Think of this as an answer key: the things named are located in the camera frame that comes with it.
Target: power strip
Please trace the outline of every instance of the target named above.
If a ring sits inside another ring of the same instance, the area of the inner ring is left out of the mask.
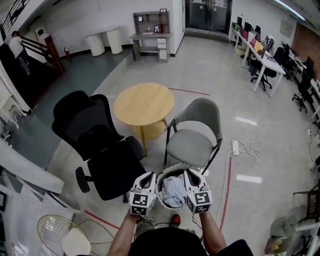
[[[239,143],[237,140],[233,140],[232,141],[232,154],[234,156],[238,156],[239,155]]]

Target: glass door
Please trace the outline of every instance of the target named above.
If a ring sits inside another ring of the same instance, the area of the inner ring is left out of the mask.
[[[188,28],[228,33],[232,0],[186,0]]]

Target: shelf unit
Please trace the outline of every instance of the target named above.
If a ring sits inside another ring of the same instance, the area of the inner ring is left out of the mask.
[[[133,14],[135,34],[133,39],[134,54],[137,60],[140,53],[157,53],[159,61],[168,61],[170,56],[170,13],[159,11],[136,12]],[[154,26],[160,26],[161,33],[155,32]],[[155,39],[157,46],[141,46],[142,40]]]

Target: gray chair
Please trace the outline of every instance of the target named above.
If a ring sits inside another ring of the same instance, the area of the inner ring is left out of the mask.
[[[216,145],[213,146],[206,136],[197,131],[189,129],[177,130],[177,125],[185,121],[197,121],[207,125],[215,135]],[[170,138],[172,126],[174,134]],[[203,174],[220,150],[222,139],[218,106],[207,98],[197,98],[169,124],[166,134],[164,164],[167,163],[169,154],[191,166],[205,167]]]

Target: computer monitor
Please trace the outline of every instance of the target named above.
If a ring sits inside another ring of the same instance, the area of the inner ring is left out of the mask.
[[[242,26],[242,18],[241,17],[238,17],[236,19],[236,23],[241,27]]]
[[[310,58],[310,56],[308,56],[308,58],[306,59],[306,66],[310,69],[314,68],[315,62]]]
[[[251,32],[251,24],[248,22],[244,23],[244,31],[247,31],[248,33]]]

